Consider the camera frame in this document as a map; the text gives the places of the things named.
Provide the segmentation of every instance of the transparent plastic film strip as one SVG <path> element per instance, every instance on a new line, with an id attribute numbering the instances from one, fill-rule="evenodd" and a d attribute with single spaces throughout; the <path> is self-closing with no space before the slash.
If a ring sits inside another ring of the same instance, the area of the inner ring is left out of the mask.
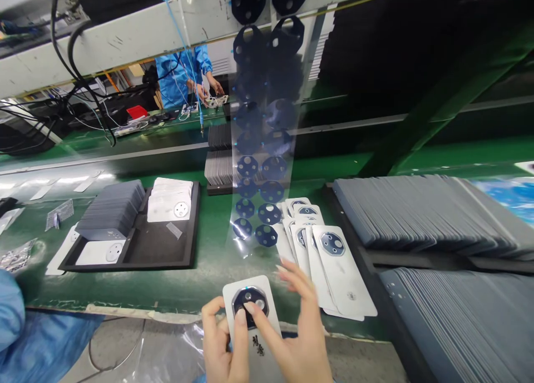
<path id="1" fill-rule="evenodd" d="M 275 249 L 284 234 L 281 203 L 288 198 L 303 88 L 304 25 L 283 18 L 269 32 L 244 27 L 234 41 L 238 64 L 232 86 L 233 202 L 228 241 L 243 258 Z"/>

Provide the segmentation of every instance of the fingernail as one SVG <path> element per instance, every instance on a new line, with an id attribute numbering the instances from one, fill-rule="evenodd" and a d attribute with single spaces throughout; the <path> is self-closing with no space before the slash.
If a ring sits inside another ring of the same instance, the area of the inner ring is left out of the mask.
<path id="1" fill-rule="evenodd" d="M 245 310 L 243 308 L 239 308 L 239 311 L 235 314 L 235 321 L 238 325 L 246 325 Z"/>
<path id="2" fill-rule="evenodd" d="M 252 305 L 252 302 L 246 302 L 246 303 L 243 304 L 243 306 L 246 308 L 246 310 L 251 315 L 254 315 L 254 313 L 256 312 L 256 309 L 254 309 L 254 306 Z"/>

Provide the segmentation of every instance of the green workbench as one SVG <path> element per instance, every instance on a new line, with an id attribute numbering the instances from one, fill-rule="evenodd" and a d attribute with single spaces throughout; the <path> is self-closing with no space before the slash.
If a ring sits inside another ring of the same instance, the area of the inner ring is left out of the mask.
<path id="1" fill-rule="evenodd" d="M 476 143 L 422 149 L 406 164 L 402 174 L 446 173 L 452 176 L 519 176 L 524 172 L 513 162 L 528 160 L 534 145 L 516 141 Z M 320 206 L 325 223 L 333 223 L 328 204 L 320 189 L 327 181 L 355 175 L 370 154 L 344 155 L 296 160 L 290 197 L 308 197 Z M 77 177 L 103 171 L 101 178 L 83 193 L 73 192 L 80 184 Z M 91 200 L 105 185 L 140 178 L 145 187 L 152 186 L 155 175 L 119 177 L 112 163 L 37 170 L 0 176 L 0 187 L 6 192 L 10 185 L 20 186 L 14 194 L 26 208 L 15 223 L 0 236 L 0 254 L 38 238 L 30 261 L 17 275 L 27 307 L 65 311 L 101 312 L 114 315 L 153 317 L 166 321 L 191 321 L 198 318 L 203 304 L 220 295 L 222 287 L 246 277 L 265 274 L 269 277 L 277 312 L 282 322 L 295 325 L 299 301 L 286 292 L 273 274 L 278 262 L 276 249 L 263 248 L 242 259 L 237 250 L 226 246 L 232 196 L 209 197 L 203 171 L 159 175 L 184 180 L 199 180 L 202 184 L 196 262 L 191 270 L 132 271 L 109 273 L 73 273 L 45 276 L 53 257 L 69 228 L 81 217 Z M 61 178 L 42 199 L 28 203 L 29 198 L 45 180 Z M 67 219 L 60 230 L 44 232 L 46 215 L 65 200 L 72 198 L 75 215 Z M 363 322 L 323 315 L 323 324 L 332 334 L 383 341 L 387 335 L 377 318 Z"/>

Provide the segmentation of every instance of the plastic bag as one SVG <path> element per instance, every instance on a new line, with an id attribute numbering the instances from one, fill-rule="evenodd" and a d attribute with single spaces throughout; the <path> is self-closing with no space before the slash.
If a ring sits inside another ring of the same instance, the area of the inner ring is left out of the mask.
<path id="1" fill-rule="evenodd" d="M 472 181 L 472 183 L 534 227 L 534 177 Z"/>
<path id="2" fill-rule="evenodd" d="M 193 382 L 205 375 L 202 323 L 167 325 L 147 323 L 141 336 L 135 371 L 123 383 Z"/>
<path id="3" fill-rule="evenodd" d="M 24 268 L 29 260 L 29 255 L 36 240 L 37 239 L 34 238 L 26 244 L 21 245 L 19 248 L 15 248 L 14 250 L 5 253 L 2 258 L 0 258 L 0 269 L 15 273 Z"/>

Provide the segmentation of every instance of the worker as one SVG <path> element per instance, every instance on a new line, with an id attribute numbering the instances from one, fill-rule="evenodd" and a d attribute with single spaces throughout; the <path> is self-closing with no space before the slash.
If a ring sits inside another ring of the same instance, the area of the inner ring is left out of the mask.
<path id="1" fill-rule="evenodd" d="M 216 95 L 224 95 L 221 84 L 212 75 L 205 45 L 156 58 L 156 67 L 164 108 L 181 108 L 184 103 L 195 102 L 197 94 L 206 104 L 210 95 L 202 85 L 202 74 Z"/>
<path id="2" fill-rule="evenodd" d="M 253 302 L 244 304 L 254 319 L 261 336 L 276 359 L 288 383 L 333 382 L 323 334 L 323 323 L 317 295 L 312 282 L 299 267 L 282 259 L 278 276 L 288 283 L 288 290 L 300 294 L 299 336 L 282 339 L 271 326 L 263 311 Z M 234 352 L 227 352 L 228 321 L 217 323 L 215 314 L 224 307 L 222 297 L 211 300 L 202 308 L 204 327 L 204 361 L 207 383 L 254 381 L 254 370 L 249 368 L 249 335 L 245 310 L 235 314 Z"/>

